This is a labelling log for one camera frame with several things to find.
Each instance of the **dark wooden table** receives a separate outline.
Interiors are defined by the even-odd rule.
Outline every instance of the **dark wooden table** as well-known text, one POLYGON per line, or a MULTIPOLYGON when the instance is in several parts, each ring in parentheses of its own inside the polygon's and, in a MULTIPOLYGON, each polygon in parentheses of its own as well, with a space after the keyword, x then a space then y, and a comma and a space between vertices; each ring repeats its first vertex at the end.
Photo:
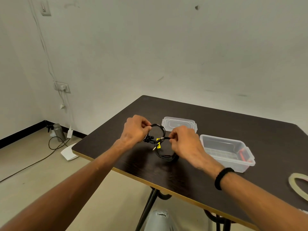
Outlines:
MULTIPOLYGON (((199 135, 243 141, 255 156, 256 165, 239 175, 292 206, 308 211, 308 203, 288 184, 288 177, 294 172, 308 175, 308 136, 295 124, 144 95, 73 146, 73 151, 89 160, 97 158, 120 137, 126 119, 134 114, 146 117, 152 124, 161 124, 166 116, 191 119, 197 123, 199 135)), ((161 130, 153 128, 151 135, 160 138, 161 130)), ((223 191, 215 189, 206 174, 183 159, 165 162, 152 148, 150 143, 138 143, 121 157, 113 170, 257 230, 223 191)), ((172 155, 168 141, 162 148, 172 155)), ((298 185, 307 188, 302 182, 298 185)))

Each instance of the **black wristband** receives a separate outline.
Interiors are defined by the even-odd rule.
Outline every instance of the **black wristband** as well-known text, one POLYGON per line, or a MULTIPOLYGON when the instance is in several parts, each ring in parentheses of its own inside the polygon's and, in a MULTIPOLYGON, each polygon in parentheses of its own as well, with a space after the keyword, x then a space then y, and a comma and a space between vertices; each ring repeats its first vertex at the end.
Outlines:
POLYGON ((217 175, 216 179, 215 179, 215 187, 217 190, 221 190, 220 187, 220 181, 221 179, 229 172, 234 172, 234 170, 232 168, 224 168, 222 171, 220 171, 220 173, 217 175))

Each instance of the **floor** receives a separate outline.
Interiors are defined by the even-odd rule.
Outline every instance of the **floor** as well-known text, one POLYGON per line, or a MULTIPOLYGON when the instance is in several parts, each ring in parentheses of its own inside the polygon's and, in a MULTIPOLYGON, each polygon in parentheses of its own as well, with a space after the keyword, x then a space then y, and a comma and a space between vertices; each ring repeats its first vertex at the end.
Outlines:
MULTIPOLYGON (((48 148, 49 139, 46 129, 41 129, 0 149, 0 180, 49 155, 52 152, 48 148)), ((57 147, 58 141, 53 140, 51 146, 57 147)), ((69 143, 79 140, 73 137, 69 143)), ((66 161, 60 154, 62 149, 0 183, 0 227, 89 162, 81 157, 66 161)), ((67 230, 134 231, 150 192, 148 186, 111 171, 67 230)), ((201 208, 177 198, 172 197, 167 201, 158 198, 153 209, 168 210, 179 231, 211 230, 211 225, 215 230, 214 223, 210 221, 209 224, 201 208)), ((231 230, 252 229, 233 224, 231 230)))

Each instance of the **plastic container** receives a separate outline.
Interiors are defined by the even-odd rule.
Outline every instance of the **plastic container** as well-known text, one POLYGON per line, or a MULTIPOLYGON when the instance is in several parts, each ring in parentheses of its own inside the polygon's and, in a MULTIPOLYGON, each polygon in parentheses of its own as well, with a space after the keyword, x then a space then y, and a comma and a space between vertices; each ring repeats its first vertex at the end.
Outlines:
POLYGON ((161 125, 165 128, 166 131, 172 131, 175 127, 179 126, 187 126, 187 128, 191 128, 197 132, 197 124, 194 120, 183 119, 183 118, 173 118, 173 117, 165 117, 161 125))
POLYGON ((200 140, 206 153, 224 167, 243 173, 248 167, 256 164, 250 149, 242 141, 209 135, 200 135, 200 140))

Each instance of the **roll of tape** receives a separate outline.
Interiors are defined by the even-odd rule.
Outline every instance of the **roll of tape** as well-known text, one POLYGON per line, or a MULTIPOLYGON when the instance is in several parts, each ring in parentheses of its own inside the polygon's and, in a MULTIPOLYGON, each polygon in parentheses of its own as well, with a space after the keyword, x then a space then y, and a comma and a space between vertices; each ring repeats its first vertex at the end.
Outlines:
POLYGON ((308 194, 306 194, 300 187, 296 184, 295 178, 303 179, 308 182, 308 176, 301 173, 292 173, 289 177, 289 184, 292 189, 302 198, 308 201, 308 194))

